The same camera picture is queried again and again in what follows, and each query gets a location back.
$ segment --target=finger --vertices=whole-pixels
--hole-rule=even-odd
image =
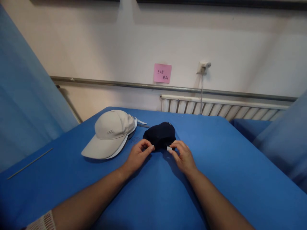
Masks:
[[[186,147],[186,144],[181,140],[175,140],[173,143],[180,143],[183,147]]]
[[[149,146],[151,146],[150,141],[146,140],[146,139],[142,139],[140,140],[137,144],[136,144],[141,150],[148,148]]]
[[[174,159],[175,159],[175,161],[177,163],[180,162],[180,158],[179,158],[178,154],[174,150],[169,150],[169,153],[174,157]]]
[[[179,152],[184,151],[185,147],[182,146],[182,144],[180,142],[177,143],[172,143],[170,145],[171,148],[177,148],[179,150]]]
[[[145,151],[142,152],[142,155],[147,157],[152,151],[154,151],[154,146],[153,145],[151,145],[147,149],[145,149]]]

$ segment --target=radiator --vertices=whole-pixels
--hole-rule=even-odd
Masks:
[[[244,102],[199,97],[160,95],[163,112],[202,114],[205,116],[221,116],[233,119],[253,119],[274,121],[289,105],[277,103]]]

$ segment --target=blue tablecloth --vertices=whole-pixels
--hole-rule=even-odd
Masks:
[[[234,119],[231,121],[231,124],[250,142],[253,142],[271,123],[271,121],[250,119]]]
[[[20,229],[121,166],[146,130],[137,127],[123,151],[90,160],[81,151],[98,117],[122,109],[153,126],[172,123],[197,167],[256,229],[306,229],[307,195],[222,117],[108,107],[0,174],[4,229]],[[34,164],[6,178],[50,148]],[[201,207],[168,152],[156,152],[103,212],[93,229],[204,229]]]

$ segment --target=white wall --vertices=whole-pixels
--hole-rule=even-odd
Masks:
[[[2,0],[49,75],[300,96],[307,86],[307,16],[301,12],[99,1]],[[160,109],[159,91],[61,85],[82,119],[106,106]]]

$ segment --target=hand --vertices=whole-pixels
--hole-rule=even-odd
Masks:
[[[154,151],[154,149],[154,146],[146,139],[142,139],[139,143],[134,145],[127,161],[122,166],[125,173],[129,176],[132,175],[142,166],[146,157]]]
[[[179,156],[174,150],[169,150],[169,153],[174,157],[181,172],[187,175],[198,170],[189,147],[183,141],[174,141],[170,147],[179,150]]]

